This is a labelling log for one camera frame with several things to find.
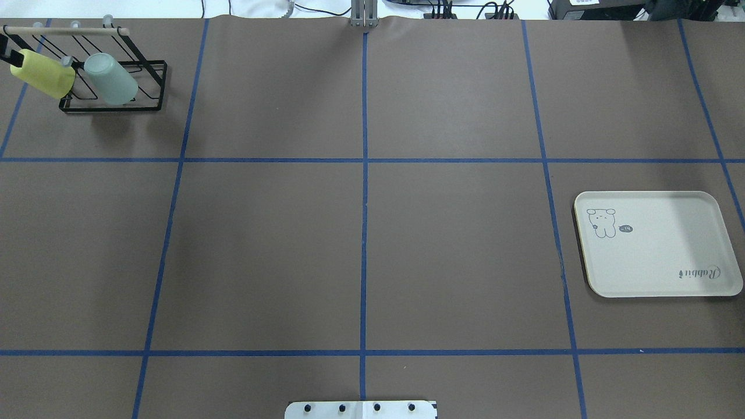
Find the vertical blue line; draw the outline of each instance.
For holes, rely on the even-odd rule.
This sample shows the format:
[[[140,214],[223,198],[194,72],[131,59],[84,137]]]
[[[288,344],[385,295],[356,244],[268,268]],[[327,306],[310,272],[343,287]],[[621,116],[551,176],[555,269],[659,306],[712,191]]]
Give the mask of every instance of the vertical blue line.
[[[683,42],[683,51],[685,51],[685,59],[688,61],[688,70],[691,71],[691,78],[694,81],[694,87],[696,87],[696,94],[698,94],[699,102],[701,103],[701,108],[703,109],[703,115],[706,118],[706,124],[708,125],[708,131],[711,134],[711,139],[714,141],[714,148],[717,149],[717,155],[719,156],[719,163],[722,165],[722,171],[724,171],[724,178],[727,181],[727,186],[729,187],[729,193],[732,195],[732,200],[735,202],[735,209],[738,212],[738,217],[740,218],[740,226],[742,226],[743,230],[745,230],[745,217],[743,217],[743,210],[740,207],[740,201],[738,200],[738,195],[735,192],[735,185],[732,184],[732,178],[729,176],[729,169],[727,169],[727,162],[724,160],[724,153],[722,152],[722,147],[719,144],[719,138],[717,137],[717,132],[714,130],[714,123],[711,122],[711,115],[708,112],[708,107],[706,106],[706,100],[703,97],[703,92],[701,91],[701,86],[698,82],[698,77],[696,76],[696,70],[694,69],[694,61],[691,59],[691,51],[688,49],[688,39],[685,37],[685,29],[683,29],[683,21],[681,19],[678,19],[678,30],[680,31],[680,40]]]
[[[44,26],[49,28],[49,26],[51,26],[51,19],[47,19],[47,22]],[[44,38],[41,38],[39,45],[37,45],[36,52],[41,51],[43,42]],[[27,88],[28,83],[23,83],[23,87],[21,87],[21,93],[18,95],[18,100],[16,100],[16,107],[13,108],[13,115],[10,117],[10,121],[7,124],[7,130],[5,131],[5,136],[2,139],[2,145],[0,145],[0,159],[5,155],[5,149],[7,148],[8,141],[10,141],[10,135],[13,132],[13,126],[16,124],[16,118],[18,118],[18,113],[21,110],[21,103],[23,102],[24,96],[26,96]]]
[[[541,148],[541,159],[543,160],[543,177],[546,182],[546,193],[548,194],[548,207],[551,211],[551,224],[554,228],[554,244],[559,254],[559,263],[561,266],[561,281],[564,288],[564,310],[566,311],[566,323],[569,329],[569,342],[571,344],[572,360],[574,361],[574,378],[577,381],[577,396],[580,402],[580,415],[582,419],[587,419],[587,408],[585,405],[585,390],[582,384],[582,372],[580,370],[580,357],[577,354],[577,339],[574,334],[574,319],[571,315],[571,301],[569,300],[569,287],[566,282],[566,270],[564,267],[564,255],[561,250],[561,238],[559,237],[559,223],[557,222],[556,207],[554,205],[554,191],[551,188],[551,175],[548,171],[548,159],[546,157],[546,147],[543,140],[543,127],[541,124],[541,114],[538,108],[538,95],[536,93],[536,79],[533,76],[533,63],[530,60],[530,44],[527,40],[527,27],[525,21],[522,24],[522,41],[525,47],[525,60],[527,61],[527,76],[530,79],[530,94],[533,96],[533,112],[536,117],[536,129],[538,130],[538,142]]]
[[[207,29],[209,28],[209,19],[205,19],[204,28],[202,29],[202,42],[199,47],[199,57],[197,58],[197,69],[194,73],[194,84],[191,87],[191,98],[189,99],[188,113],[186,114],[186,125],[184,126],[184,136],[181,142],[181,154],[179,155],[179,165],[176,170],[176,180],[174,182],[174,191],[171,195],[171,207],[168,210],[168,223],[165,226],[165,238],[163,239],[163,249],[160,253],[160,265],[158,267],[158,277],[155,283],[155,292],[153,293],[153,305],[150,308],[150,320],[148,322],[148,333],[145,336],[145,352],[142,356],[140,365],[140,374],[137,380],[137,392],[135,393],[135,402],[132,409],[132,419],[139,416],[140,402],[142,401],[142,390],[145,387],[145,375],[148,372],[148,360],[150,358],[150,345],[153,341],[153,329],[155,327],[155,317],[158,312],[158,301],[160,299],[160,289],[163,285],[163,273],[165,272],[165,257],[168,253],[168,244],[171,240],[171,229],[174,225],[174,212],[176,211],[176,201],[181,186],[181,174],[183,172],[184,159],[186,158],[186,146],[188,144],[188,135],[191,128],[191,116],[194,112],[194,101],[197,99],[197,88],[199,87],[199,74],[202,68],[202,57],[204,55],[204,45],[207,41]]]
[[[366,359],[367,349],[367,32],[362,35],[362,257],[360,271],[360,400],[367,397]]]

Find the tray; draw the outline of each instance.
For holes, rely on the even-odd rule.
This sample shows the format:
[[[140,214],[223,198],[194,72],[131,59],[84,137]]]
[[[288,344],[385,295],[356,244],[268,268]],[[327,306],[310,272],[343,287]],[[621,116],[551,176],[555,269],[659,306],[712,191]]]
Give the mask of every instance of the tray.
[[[701,191],[583,192],[574,216],[602,297],[732,296],[743,288],[717,201]]]

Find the cup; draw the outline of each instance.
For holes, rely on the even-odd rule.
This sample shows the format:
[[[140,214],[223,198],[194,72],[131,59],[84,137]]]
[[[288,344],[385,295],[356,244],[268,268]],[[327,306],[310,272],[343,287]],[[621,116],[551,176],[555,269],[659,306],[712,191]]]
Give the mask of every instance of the cup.
[[[100,97],[110,105],[126,104],[137,94],[137,81],[134,77],[105,52],[88,57],[83,69]]]

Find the bear drawing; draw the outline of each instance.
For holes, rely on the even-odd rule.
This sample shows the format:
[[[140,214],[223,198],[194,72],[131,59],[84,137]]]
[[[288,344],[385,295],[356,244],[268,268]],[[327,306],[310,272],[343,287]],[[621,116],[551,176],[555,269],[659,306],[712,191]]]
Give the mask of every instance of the bear drawing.
[[[595,229],[595,235],[600,237],[615,237],[615,209],[588,209],[590,224]]]

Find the horizontal blue line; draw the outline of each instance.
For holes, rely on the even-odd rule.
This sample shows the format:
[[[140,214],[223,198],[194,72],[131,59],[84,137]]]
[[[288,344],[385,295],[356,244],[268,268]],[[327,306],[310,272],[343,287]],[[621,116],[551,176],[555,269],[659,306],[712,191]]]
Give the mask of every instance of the horizontal blue line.
[[[144,350],[4,349],[0,356],[144,356]],[[150,350],[148,356],[554,356],[571,349],[369,349],[369,350]],[[745,353],[745,347],[622,347],[577,349],[579,355]]]
[[[178,163],[178,157],[3,157],[17,163]]]
[[[186,163],[362,163],[363,158],[188,157]],[[726,163],[745,163],[728,159]],[[178,163],[178,157],[2,157],[8,163]],[[368,163],[721,163],[719,159],[371,158]]]
[[[745,347],[640,347],[577,349],[580,355],[655,355],[663,353],[745,353]]]

